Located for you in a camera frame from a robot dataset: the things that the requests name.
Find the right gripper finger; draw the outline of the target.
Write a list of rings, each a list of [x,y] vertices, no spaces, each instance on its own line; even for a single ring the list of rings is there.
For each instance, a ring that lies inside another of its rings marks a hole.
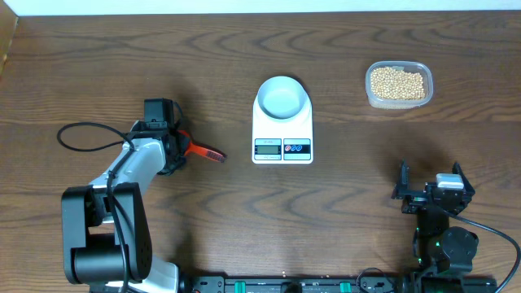
[[[392,192],[393,199],[403,199],[409,192],[409,167],[405,160],[402,160],[398,179]]]
[[[474,187],[470,184],[470,182],[466,178],[464,172],[462,171],[461,165],[458,162],[455,162],[453,164],[452,173],[453,174],[457,174],[457,175],[459,175],[461,177],[462,183],[463,183],[463,187],[464,187],[464,190],[465,190],[466,193],[468,193],[468,194],[474,194],[475,193]]]

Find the red plastic scoop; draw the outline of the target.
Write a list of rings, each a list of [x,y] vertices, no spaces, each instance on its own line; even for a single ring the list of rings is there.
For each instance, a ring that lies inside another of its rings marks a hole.
[[[223,152],[211,148],[210,146],[196,144],[185,130],[178,130],[177,132],[182,140],[181,149],[184,156],[193,153],[211,161],[219,163],[225,162],[227,156]]]

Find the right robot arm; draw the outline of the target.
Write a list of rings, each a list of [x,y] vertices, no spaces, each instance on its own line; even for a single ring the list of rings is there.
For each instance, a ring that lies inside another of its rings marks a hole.
[[[416,216],[413,254],[419,267],[398,278],[396,292],[494,292],[492,278],[470,277],[477,254],[477,234],[451,226],[449,218],[462,212],[475,190],[455,163],[450,173],[438,173],[422,190],[409,188],[409,166],[403,162],[392,192],[401,212]]]

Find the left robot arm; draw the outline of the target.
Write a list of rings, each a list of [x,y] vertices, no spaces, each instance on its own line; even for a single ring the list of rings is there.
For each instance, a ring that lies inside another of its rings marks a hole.
[[[142,201],[156,176],[169,176],[185,162],[179,127],[182,110],[166,98],[147,99],[144,118],[119,132],[121,153],[86,186],[61,198],[63,270],[71,284],[135,290],[154,280],[154,257]]]

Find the white digital kitchen scale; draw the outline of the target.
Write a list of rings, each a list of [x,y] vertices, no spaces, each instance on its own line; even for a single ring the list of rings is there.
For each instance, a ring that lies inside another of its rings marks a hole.
[[[252,162],[311,164],[313,162],[313,105],[291,119],[267,116],[256,97],[252,105]]]

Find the light grey bowl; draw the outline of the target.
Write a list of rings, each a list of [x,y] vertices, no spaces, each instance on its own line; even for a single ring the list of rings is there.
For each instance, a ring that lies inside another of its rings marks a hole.
[[[260,109],[271,118],[291,119],[299,115],[309,103],[304,87],[294,78],[276,76],[266,80],[256,96]]]

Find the clear plastic container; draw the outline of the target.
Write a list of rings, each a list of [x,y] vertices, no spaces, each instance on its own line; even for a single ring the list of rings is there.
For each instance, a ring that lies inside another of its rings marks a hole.
[[[372,107],[405,110],[429,103],[434,95],[431,70],[413,61],[378,61],[366,71],[366,94]]]

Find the pile of soybeans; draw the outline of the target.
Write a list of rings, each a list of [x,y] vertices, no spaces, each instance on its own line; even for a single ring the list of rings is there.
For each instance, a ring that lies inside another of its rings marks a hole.
[[[370,88],[381,99],[425,98],[423,78],[419,72],[405,72],[391,67],[376,68],[370,73]]]

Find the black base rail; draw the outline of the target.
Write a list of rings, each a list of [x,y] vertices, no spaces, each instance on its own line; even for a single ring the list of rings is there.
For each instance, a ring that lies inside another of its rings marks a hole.
[[[416,287],[403,278],[362,275],[351,278],[224,278],[222,276],[183,277],[181,293],[490,293],[497,289],[491,278],[425,278]]]

